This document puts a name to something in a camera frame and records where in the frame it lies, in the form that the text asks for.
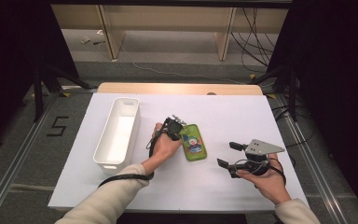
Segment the black cable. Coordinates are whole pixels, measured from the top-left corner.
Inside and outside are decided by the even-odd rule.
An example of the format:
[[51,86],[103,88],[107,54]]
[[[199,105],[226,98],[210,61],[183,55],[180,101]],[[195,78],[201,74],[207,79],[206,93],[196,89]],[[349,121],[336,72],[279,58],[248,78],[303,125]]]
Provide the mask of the black cable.
[[282,115],[283,115],[284,113],[286,113],[287,111],[289,111],[289,109],[283,110],[283,112],[281,112],[281,114],[279,114],[279,116],[278,116],[277,118],[275,118],[275,121],[278,121],[279,119],[282,119]]
[[271,170],[275,171],[276,173],[280,174],[280,175],[282,176],[282,178],[283,178],[284,185],[286,185],[286,176],[284,175],[283,166],[282,166],[281,162],[278,161],[278,160],[275,159],[275,158],[269,158],[269,159],[270,159],[270,160],[275,160],[275,161],[277,161],[277,162],[280,164],[282,170],[279,170],[278,168],[275,168],[274,166],[271,166],[271,165],[269,166],[269,169],[271,169]]
[[[245,40],[245,39],[242,37],[241,33],[238,33],[238,36],[243,40],[243,42],[246,43],[246,45],[249,45],[249,46],[251,46],[251,47],[254,47],[255,49],[260,49],[260,47],[249,43],[249,40]],[[270,52],[270,53],[273,52],[273,51],[270,50],[270,49],[263,49],[263,50],[268,51],[268,52]]]
[[[278,106],[278,107],[272,108],[271,110],[274,111],[274,110],[282,109],[282,108],[286,108],[286,107],[289,107],[289,105]],[[296,108],[307,109],[307,108],[306,108],[305,106],[303,106],[303,105],[296,105]]]
[[301,117],[301,118],[304,118],[304,119],[310,119],[307,116],[302,115],[302,114],[298,114],[298,113],[295,113],[294,115],[286,115],[286,116],[280,117],[279,119],[287,119],[287,118],[291,118],[292,116],[298,116],[298,117]]
[[289,148],[289,147],[295,147],[295,146],[304,144],[304,143],[308,142],[314,135],[315,135],[315,129],[312,129],[312,133],[310,134],[310,136],[309,136],[307,139],[305,139],[305,140],[303,140],[303,141],[301,141],[301,142],[292,144],[292,145],[285,146],[285,147],[286,147],[286,148]]
[[268,36],[267,34],[264,34],[264,35],[266,36],[266,38],[267,38],[267,40],[269,41],[269,43],[271,44],[271,46],[272,46],[273,48],[275,48],[275,45],[272,44],[272,41],[269,39],[269,36]]
[[260,61],[258,58],[256,58],[251,52],[249,52],[249,50],[245,49],[245,48],[242,46],[242,44],[240,44],[240,42],[237,40],[237,38],[234,36],[234,34],[231,33],[231,35],[232,35],[232,37],[234,37],[234,40],[235,40],[235,41],[237,42],[237,44],[241,47],[241,49],[242,49],[243,51],[245,51],[247,54],[249,54],[249,56],[251,56],[252,58],[254,58],[256,61],[260,62],[260,63],[263,64],[264,66],[269,66],[268,64],[261,62],[261,61]]
[[276,214],[272,214],[272,215],[275,217],[275,220],[277,221],[274,224],[284,224]]
[[[277,108],[277,109],[283,109],[283,108],[287,108],[287,106],[280,106],[280,108]],[[279,110],[277,110],[277,111],[274,112],[275,121],[277,121],[277,120],[276,120],[276,116],[277,116],[278,112],[279,112]]]
[[244,48],[246,48],[246,45],[249,43],[249,39],[251,38],[252,32],[249,32],[248,38],[246,38],[245,45],[243,45]]
[[256,39],[256,42],[257,42],[257,46],[258,46],[260,55],[261,55],[261,57],[262,57],[264,63],[267,64],[266,60],[265,60],[264,57],[263,57],[263,53],[261,52],[261,49],[264,51],[264,48],[263,48],[263,46],[261,45],[260,40],[258,39],[257,30],[256,30],[256,25],[255,25],[255,19],[256,19],[256,17],[257,17],[257,8],[254,8],[254,22],[253,22],[253,24],[251,24],[251,22],[249,21],[249,18],[248,18],[248,16],[247,16],[246,12],[245,12],[245,8],[244,8],[244,7],[242,8],[242,11],[243,11],[243,14],[244,14],[246,20],[248,21],[249,27],[251,28],[251,33],[253,33],[254,36],[255,36],[255,39]]
[[290,154],[288,154],[288,155],[289,155],[290,161],[292,162],[293,168],[295,168],[295,167],[296,167],[296,160],[295,160],[295,158],[293,158]]
[[135,174],[129,174],[129,175],[114,175],[111,176],[107,179],[105,179],[99,186],[102,186],[106,183],[109,183],[111,181],[115,181],[115,180],[122,180],[122,179],[141,179],[141,180],[151,180],[153,179],[154,173],[152,173],[151,175],[135,175]]
[[243,55],[244,55],[244,51],[242,51],[242,54],[241,54],[241,62],[242,62],[242,66],[244,68],[246,68],[246,70],[250,71],[250,72],[255,72],[255,73],[265,73],[266,71],[257,71],[257,70],[254,70],[252,68],[249,68],[248,66],[246,66],[245,62],[243,61]]

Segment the person's right hand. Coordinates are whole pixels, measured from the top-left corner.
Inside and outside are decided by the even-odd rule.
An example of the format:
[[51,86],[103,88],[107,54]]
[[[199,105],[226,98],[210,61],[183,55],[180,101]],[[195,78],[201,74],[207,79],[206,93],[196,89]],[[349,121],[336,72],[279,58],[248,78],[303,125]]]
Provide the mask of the person's right hand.
[[[268,157],[276,160],[278,159],[276,153],[269,154]],[[275,160],[270,160],[270,165],[282,170],[281,165]],[[291,200],[291,197],[284,185],[282,176],[274,170],[268,169],[268,171],[263,175],[252,175],[247,171],[239,170],[237,171],[237,176],[254,183],[258,190],[260,190],[261,194],[275,204]]]

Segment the white tray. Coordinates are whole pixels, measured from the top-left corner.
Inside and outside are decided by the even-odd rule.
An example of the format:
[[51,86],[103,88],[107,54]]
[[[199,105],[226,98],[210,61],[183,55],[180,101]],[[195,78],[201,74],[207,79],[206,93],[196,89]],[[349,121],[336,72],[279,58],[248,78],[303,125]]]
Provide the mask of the white tray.
[[140,121],[138,99],[115,99],[93,158],[105,173],[115,175],[130,165]]

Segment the green phone case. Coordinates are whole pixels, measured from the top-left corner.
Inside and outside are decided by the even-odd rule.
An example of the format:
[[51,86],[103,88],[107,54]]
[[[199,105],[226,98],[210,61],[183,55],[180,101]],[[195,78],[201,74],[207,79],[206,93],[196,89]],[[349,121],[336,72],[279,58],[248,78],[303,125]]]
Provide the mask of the green phone case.
[[205,144],[202,141],[199,127],[196,124],[184,126],[180,134],[188,161],[198,161],[206,158],[207,152]]

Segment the beige sleeve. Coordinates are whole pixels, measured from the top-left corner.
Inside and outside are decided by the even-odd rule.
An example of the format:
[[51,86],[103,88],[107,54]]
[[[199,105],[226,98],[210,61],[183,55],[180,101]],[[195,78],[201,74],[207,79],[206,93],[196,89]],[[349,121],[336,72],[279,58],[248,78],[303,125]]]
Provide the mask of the beige sleeve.
[[[124,174],[144,175],[145,169],[141,164],[134,164],[118,173]],[[148,184],[148,181],[138,179],[108,182],[92,192],[56,224],[116,223],[137,192]]]
[[275,213],[285,224],[320,223],[315,214],[299,199],[277,204],[275,206]]

